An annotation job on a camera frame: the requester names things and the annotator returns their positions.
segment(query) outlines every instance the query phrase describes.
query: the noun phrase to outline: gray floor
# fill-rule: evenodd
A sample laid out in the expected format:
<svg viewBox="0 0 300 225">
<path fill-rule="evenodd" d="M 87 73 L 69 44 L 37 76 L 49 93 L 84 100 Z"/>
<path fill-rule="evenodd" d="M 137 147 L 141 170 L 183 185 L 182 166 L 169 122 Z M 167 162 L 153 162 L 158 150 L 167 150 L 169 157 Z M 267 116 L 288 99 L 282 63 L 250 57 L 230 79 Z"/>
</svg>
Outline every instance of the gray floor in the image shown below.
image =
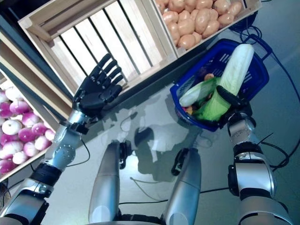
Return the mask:
<svg viewBox="0 0 300 225">
<path fill-rule="evenodd" d="M 263 3 L 255 25 L 262 30 L 263 39 L 273 47 L 300 90 L 299 8 L 298 0 Z M 218 36 L 221 38 L 238 40 L 238 36 L 228 30 Z M 286 75 L 275 61 L 269 57 L 265 65 L 270 81 L 251 101 L 258 124 L 256 133 L 258 137 L 264 137 L 274 132 L 268 141 L 290 152 L 300 135 L 299 103 Z M 90 161 L 70 167 L 62 174 L 49 199 L 50 207 L 43 224 L 82 225 L 88 222 L 94 178 L 104 149 L 112 139 L 128 139 L 135 150 L 134 156 L 127 160 L 127 167 L 120 172 L 120 202 L 167 199 L 175 181 L 169 171 L 177 152 L 183 147 L 194 146 L 199 150 L 202 190 L 227 186 L 227 167 L 233 162 L 233 151 L 226 130 L 212 133 L 180 122 L 173 110 L 170 87 L 171 84 L 166 84 L 150 96 L 147 91 L 138 93 L 93 127 L 86 137 L 91 151 Z M 282 160 L 276 150 L 263 150 L 272 163 Z M 86 157 L 85 149 L 80 147 L 74 162 Z M 275 172 L 276 199 L 287 205 L 295 224 L 300 224 L 299 166 L 298 151 L 287 167 Z M 12 177 L 11 183 L 29 173 L 29 168 L 26 168 Z M 236 224 L 238 207 L 239 199 L 228 190 L 201 194 L 195 224 Z M 123 213 L 158 217 L 164 208 L 165 203 L 120 207 Z"/>
</svg>

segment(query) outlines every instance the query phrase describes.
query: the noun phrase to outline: blue plastic basket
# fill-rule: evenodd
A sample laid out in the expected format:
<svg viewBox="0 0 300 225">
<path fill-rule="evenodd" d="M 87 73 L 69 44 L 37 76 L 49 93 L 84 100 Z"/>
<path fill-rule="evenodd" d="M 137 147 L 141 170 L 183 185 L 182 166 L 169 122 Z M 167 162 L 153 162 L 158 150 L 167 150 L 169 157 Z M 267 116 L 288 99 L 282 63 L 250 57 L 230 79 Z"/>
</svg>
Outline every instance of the blue plastic basket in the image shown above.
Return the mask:
<svg viewBox="0 0 300 225">
<path fill-rule="evenodd" d="M 175 103 L 175 110 L 181 119 L 191 125 L 196 125 L 210 131 L 216 131 L 219 128 L 218 123 L 210 124 L 205 121 L 196 120 L 193 116 L 184 112 L 179 104 L 179 99 L 187 90 L 203 81 L 206 74 L 213 73 L 215 76 L 221 76 L 231 54 L 239 44 L 228 39 L 219 40 L 196 65 L 171 87 L 170 92 Z M 248 100 L 251 100 L 269 81 L 269 74 L 263 64 L 263 59 L 254 53 L 249 70 L 240 89 L 239 93 Z"/>
</svg>

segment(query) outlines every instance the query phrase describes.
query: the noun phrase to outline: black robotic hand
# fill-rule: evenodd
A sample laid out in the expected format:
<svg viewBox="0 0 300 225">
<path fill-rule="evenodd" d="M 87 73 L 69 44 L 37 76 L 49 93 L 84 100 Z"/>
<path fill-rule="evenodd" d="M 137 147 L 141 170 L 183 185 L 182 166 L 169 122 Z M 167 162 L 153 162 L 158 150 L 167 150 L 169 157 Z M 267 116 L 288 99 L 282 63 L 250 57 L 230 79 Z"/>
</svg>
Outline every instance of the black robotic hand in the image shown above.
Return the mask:
<svg viewBox="0 0 300 225">
<path fill-rule="evenodd" d="M 73 98 L 73 109 L 81 111 L 91 118 L 98 117 L 102 108 L 120 94 L 122 87 L 117 83 L 123 79 L 123 76 L 120 74 L 122 70 L 117 61 L 112 60 L 103 68 L 111 58 L 110 54 L 106 54 L 90 75 L 84 79 Z"/>
<path fill-rule="evenodd" d="M 256 126 L 254 119 L 251 117 L 252 109 L 247 99 L 235 96 L 220 85 L 217 86 L 217 92 L 226 102 L 231 104 L 228 111 L 218 121 L 218 125 L 221 129 L 225 124 L 233 124 L 245 117 L 249 118 L 253 125 Z"/>
</svg>

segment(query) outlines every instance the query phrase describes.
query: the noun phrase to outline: onion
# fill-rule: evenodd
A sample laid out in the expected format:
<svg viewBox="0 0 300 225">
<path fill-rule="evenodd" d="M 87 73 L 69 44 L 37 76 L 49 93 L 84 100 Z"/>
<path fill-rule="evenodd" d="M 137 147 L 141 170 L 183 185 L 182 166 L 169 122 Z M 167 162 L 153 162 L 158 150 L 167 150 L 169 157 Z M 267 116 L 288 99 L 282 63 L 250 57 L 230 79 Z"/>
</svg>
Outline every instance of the onion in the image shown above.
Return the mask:
<svg viewBox="0 0 300 225">
<path fill-rule="evenodd" d="M 40 120 L 40 118 L 33 112 L 24 113 L 24 115 L 22 117 L 22 123 L 28 128 L 32 127 L 39 120 Z"/>
<path fill-rule="evenodd" d="M 34 147 L 34 142 L 27 142 L 24 144 L 23 152 L 29 157 L 38 154 L 38 150 Z"/>
<path fill-rule="evenodd" d="M 15 154 L 16 152 L 22 151 L 23 145 L 24 144 L 20 141 L 7 142 L 3 146 L 3 151 L 7 154 Z"/>
<path fill-rule="evenodd" d="M 6 101 L 8 101 L 8 100 L 9 100 L 9 99 L 6 97 L 5 91 L 0 90 L 0 103 L 1 103 L 1 102 L 6 102 Z"/>
<path fill-rule="evenodd" d="M 36 123 L 31 130 L 35 135 L 44 135 L 48 128 L 43 123 Z"/>
<path fill-rule="evenodd" d="M 36 139 L 36 135 L 32 132 L 30 128 L 22 128 L 19 130 L 19 138 L 22 142 L 31 142 Z"/>
<path fill-rule="evenodd" d="M 14 156 L 13 156 L 13 162 L 14 162 L 15 164 L 17 164 L 17 165 L 20 165 L 20 164 L 26 162 L 27 159 L 28 159 L 28 156 L 27 156 L 24 152 L 22 152 L 22 151 L 17 152 L 17 153 L 14 154 Z"/>
<path fill-rule="evenodd" d="M 14 101 L 10 104 L 9 109 L 15 114 L 22 114 L 30 111 L 30 107 L 25 101 Z"/>
<path fill-rule="evenodd" d="M 5 145 L 6 142 L 12 142 L 12 141 L 18 141 L 19 136 L 18 135 L 7 135 L 7 134 L 2 134 L 0 138 L 0 144 L 2 146 Z"/>
<path fill-rule="evenodd" d="M 22 124 L 17 120 L 7 120 L 2 124 L 2 131 L 7 135 L 16 135 L 21 128 Z"/>
<path fill-rule="evenodd" d="M 7 173 L 15 168 L 15 164 L 11 160 L 0 160 L 0 173 Z"/>
<path fill-rule="evenodd" d="M 0 117 L 0 126 L 4 123 L 5 119 L 3 117 Z"/>
<path fill-rule="evenodd" d="M 12 158 L 13 154 L 8 154 L 7 151 L 4 151 L 2 147 L 0 147 L 0 158 L 1 159 L 9 159 Z"/>
<path fill-rule="evenodd" d="M 9 118 L 13 115 L 13 113 L 9 109 L 10 103 L 1 102 L 0 103 L 0 117 Z"/>
<path fill-rule="evenodd" d="M 53 141 L 54 136 L 55 136 L 55 133 L 54 133 L 51 129 L 46 130 L 46 132 L 45 132 L 45 137 L 46 137 L 49 141 Z"/>
<path fill-rule="evenodd" d="M 23 100 L 20 91 L 16 87 L 11 87 L 5 90 L 5 95 L 9 100 L 18 101 Z"/>
<path fill-rule="evenodd" d="M 51 145 L 51 141 L 49 141 L 45 136 L 40 136 L 36 139 L 34 143 L 34 147 L 39 150 L 45 150 Z"/>
</svg>

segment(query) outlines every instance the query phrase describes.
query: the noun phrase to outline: green vegetable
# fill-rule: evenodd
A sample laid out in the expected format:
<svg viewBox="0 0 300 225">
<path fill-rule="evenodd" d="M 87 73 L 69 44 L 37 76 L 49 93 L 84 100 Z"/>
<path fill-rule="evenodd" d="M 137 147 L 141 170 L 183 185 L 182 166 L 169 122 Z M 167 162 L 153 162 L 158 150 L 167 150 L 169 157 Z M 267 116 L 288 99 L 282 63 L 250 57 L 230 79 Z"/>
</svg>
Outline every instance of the green vegetable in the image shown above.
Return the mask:
<svg viewBox="0 0 300 225">
<path fill-rule="evenodd" d="M 237 46 L 226 65 L 219 85 L 236 96 L 243 84 L 253 54 L 252 45 L 241 44 Z M 207 104 L 194 112 L 193 115 L 199 120 L 219 120 L 229 107 L 230 104 L 215 89 Z"/>
<path fill-rule="evenodd" d="M 216 89 L 217 83 L 220 78 L 214 77 L 206 81 L 202 81 L 189 89 L 184 95 L 179 99 L 179 103 L 182 107 L 188 107 L 195 102 L 199 104 Z"/>
</svg>

